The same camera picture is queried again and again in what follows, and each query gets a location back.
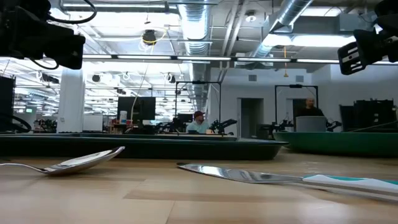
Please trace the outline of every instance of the wooden table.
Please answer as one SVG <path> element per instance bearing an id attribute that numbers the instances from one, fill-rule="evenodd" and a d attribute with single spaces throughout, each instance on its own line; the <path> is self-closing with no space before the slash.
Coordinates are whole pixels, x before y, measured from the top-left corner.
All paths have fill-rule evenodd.
<path id="1" fill-rule="evenodd" d="M 54 160 L 15 160 L 46 166 Z M 176 161 L 114 159 L 69 177 L 0 167 L 0 223 L 388 223 L 398 204 L 290 185 L 255 185 L 175 168 Z M 398 180 L 397 159 L 280 153 L 273 161 L 206 161 L 278 174 Z"/>

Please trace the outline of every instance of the white pillar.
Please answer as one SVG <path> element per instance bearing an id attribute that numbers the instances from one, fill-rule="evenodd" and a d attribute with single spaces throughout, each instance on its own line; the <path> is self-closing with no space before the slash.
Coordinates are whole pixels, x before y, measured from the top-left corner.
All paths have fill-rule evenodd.
<path id="1" fill-rule="evenodd" d="M 86 77 L 83 70 L 64 68 L 61 76 L 57 132 L 83 131 Z"/>

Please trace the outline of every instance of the teal knife handle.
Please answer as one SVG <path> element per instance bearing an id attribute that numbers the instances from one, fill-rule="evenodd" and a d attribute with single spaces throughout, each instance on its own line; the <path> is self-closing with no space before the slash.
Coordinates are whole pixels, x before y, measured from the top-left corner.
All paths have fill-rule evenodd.
<path id="1" fill-rule="evenodd" d="M 363 191 L 389 192 L 398 194 L 398 181 L 377 180 L 355 177 L 335 177 L 329 175 L 311 175 L 303 178 L 304 182 L 312 184 L 327 184 L 330 187 L 355 189 Z"/>

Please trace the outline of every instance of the ventilation duct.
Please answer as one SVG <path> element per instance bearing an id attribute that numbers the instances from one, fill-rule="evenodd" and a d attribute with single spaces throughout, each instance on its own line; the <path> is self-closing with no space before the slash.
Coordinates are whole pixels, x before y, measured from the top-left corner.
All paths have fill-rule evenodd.
<path id="1" fill-rule="evenodd" d="M 182 32 L 184 39 L 203 40 L 208 37 L 210 7 L 200 4 L 178 5 L 181 15 Z M 201 42 L 186 42 L 185 48 L 188 55 L 208 55 L 209 45 Z M 210 66 L 205 63 L 190 64 L 191 81 L 208 81 Z M 197 109 L 202 110 L 206 104 L 208 85 L 193 85 L 193 93 Z"/>
<path id="2" fill-rule="evenodd" d="M 252 52 L 250 57 L 266 57 L 274 47 L 267 44 L 267 37 L 272 30 L 280 29 L 285 26 L 292 26 L 300 17 L 304 10 L 309 7 L 313 0 L 284 0 L 280 10 L 271 16 L 267 16 L 264 23 L 263 33 L 266 35 L 262 43 Z M 254 68 L 253 63 L 246 65 L 246 68 Z"/>

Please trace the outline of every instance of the person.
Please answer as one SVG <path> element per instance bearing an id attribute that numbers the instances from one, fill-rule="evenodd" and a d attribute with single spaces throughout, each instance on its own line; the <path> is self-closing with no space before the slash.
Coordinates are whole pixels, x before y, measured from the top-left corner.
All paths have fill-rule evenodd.
<path id="1" fill-rule="evenodd" d="M 321 109 L 314 106 L 315 100 L 307 98 L 305 100 L 305 107 L 297 112 L 297 116 L 324 116 Z"/>
<path id="2" fill-rule="evenodd" d="M 203 113 L 201 111 L 196 111 L 193 114 L 193 121 L 187 126 L 187 132 L 196 131 L 200 134 L 206 134 L 206 130 L 210 128 L 210 125 L 205 121 Z"/>

